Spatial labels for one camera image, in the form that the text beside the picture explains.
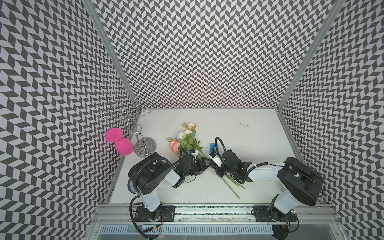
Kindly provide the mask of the blue tape dispenser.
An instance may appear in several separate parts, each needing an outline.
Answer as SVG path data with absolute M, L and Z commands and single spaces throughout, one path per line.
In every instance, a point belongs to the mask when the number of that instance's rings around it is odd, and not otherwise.
M 216 144 L 215 144 L 215 143 L 212 143 L 212 144 L 210 145 L 210 153 L 209 153 L 209 156 L 210 156 L 211 158 L 215 158 L 217 155 L 218 155 L 218 151 L 217 151 Z

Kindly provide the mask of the artificial rose bouquet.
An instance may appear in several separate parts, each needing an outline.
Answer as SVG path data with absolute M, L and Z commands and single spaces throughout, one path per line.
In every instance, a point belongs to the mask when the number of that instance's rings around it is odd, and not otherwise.
M 191 149 L 195 149 L 199 151 L 199 156 L 197 160 L 200 160 L 201 158 L 206 158 L 210 159 L 209 153 L 205 155 L 203 153 L 203 147 L 200 144 L 200 141 L 196 139 L 196 133 L 198 132 L 198 126 L 194 123 L 186 124 L 183 123 L 182 127 L 184 128 L 183 131 L 177 134 L 175 138 L 168 138 L 167 141 L 170 143 L 170 149 L 179 155 L 178 160 L 183 156 L 183 155 L 190 155 Z M 227 151 L 223 141 L 221 140 L 220 137 L 216 137 L 214 140 L 214 143 L 216 144 L 218 155 L 220 159 L 222 160 L 222 154 Z M 212 165 L 209 168 L 212 168 L 215 171 L 215 167 L 217 165 L 212 161 Z M 229 173 L 227 173 L 223 178 L 221 178 L 224 183 L 227 183 L 227 181 L 231 181 L 235 186 L 245 188 L 244 184 L 239 184 L 236 182 Z

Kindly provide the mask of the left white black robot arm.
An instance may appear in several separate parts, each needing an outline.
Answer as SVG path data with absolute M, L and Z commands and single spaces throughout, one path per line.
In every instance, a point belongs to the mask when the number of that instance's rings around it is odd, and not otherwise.
M 198 159 L 198 151 L 180 153 L 178 160 L 171 163 L 158 153 L 153 153 L 135 164 L 129 171 L 127 187 L 133 194 L 139 195 L 143 202 L 134 211 L 137 222 L 172 222 L 175 207 L 163 206 L 156 188 L 165 181 L 177 189 L 186 184 L 186 177 L 197 177 L 211 166 L 206 158 Z

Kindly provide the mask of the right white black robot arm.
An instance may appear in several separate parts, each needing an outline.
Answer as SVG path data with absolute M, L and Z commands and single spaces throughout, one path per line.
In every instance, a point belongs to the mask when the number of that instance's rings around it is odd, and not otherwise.
M 253 164 L 243 163 L 231 150 L 222 154 L 212 150 L 209 156 L 217 175 L 222 178 L 225 174 L 229 174 L 238 185 L 272 181 L 285 187 L 268 206 L 254 207 L 253 215 L 257 221 L 290 221 L 295 216 L 294 208 L 300 205 L 315 206 L 323 194 L 324 180 L 321 175 L 296 158 L 288 157 L 279 164 L 268 162 Z

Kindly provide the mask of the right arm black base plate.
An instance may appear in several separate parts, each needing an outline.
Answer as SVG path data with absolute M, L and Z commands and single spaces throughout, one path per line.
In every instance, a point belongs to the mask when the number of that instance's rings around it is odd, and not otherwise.
M 297 216 L 293 212 L 284 214 L 278 211 L 275 207 L 267 205 L 253 206 L 251 215 L 256 218 L 257 222 L 296 222 Z

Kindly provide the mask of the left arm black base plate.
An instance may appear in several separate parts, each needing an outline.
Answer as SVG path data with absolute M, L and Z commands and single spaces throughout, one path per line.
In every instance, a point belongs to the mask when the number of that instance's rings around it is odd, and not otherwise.
M 148 211 L 144 206 L 138 206 L 134 212 L 134 219 L 136 222 L 173 222 L 175 212 L 175 206 L 160 205 L 154 212 Z

